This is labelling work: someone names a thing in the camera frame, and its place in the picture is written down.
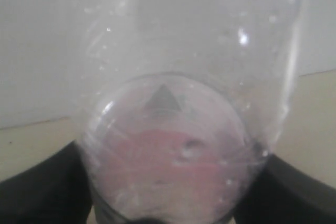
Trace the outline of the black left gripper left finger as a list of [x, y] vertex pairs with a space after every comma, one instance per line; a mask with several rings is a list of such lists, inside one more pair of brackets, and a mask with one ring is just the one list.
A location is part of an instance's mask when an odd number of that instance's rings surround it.
[[75, 143], [1, 182], [1, 223], [86, 223], [91, 207]]

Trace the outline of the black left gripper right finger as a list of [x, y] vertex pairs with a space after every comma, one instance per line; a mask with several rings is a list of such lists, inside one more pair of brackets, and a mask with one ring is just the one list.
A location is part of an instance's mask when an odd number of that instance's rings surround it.
[[335, 223], [335, 189], [273, 155], [234, 212], [236, 223]]

